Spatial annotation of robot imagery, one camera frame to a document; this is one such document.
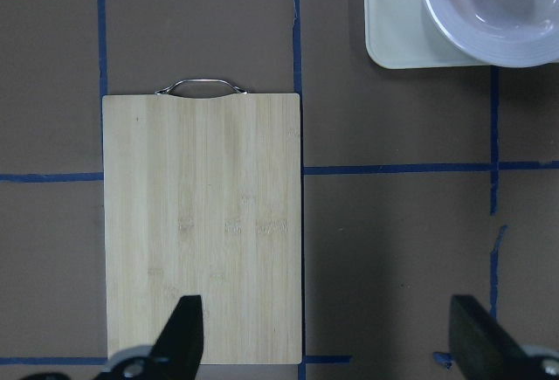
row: cutting board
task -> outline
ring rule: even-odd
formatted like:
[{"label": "cutting board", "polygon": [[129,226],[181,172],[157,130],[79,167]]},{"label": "cutting board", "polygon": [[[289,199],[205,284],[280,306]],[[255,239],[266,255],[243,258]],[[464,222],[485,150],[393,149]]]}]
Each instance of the cutting board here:
[{"label": "cutting board", "polygon": [[105,96],[103,138],[108,354],[201,294],[202,363],[299,363],[299,96]]}]

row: wood grain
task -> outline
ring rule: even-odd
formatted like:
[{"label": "wood grain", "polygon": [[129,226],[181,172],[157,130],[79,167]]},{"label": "wood grain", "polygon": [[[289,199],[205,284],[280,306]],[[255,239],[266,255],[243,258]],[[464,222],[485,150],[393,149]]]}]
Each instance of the wood grain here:
[{"label": "wood grain", "polygon": [[103,137],[109,355],[201,294],[202,363],[299,363],[299,96],[105,96]]}]

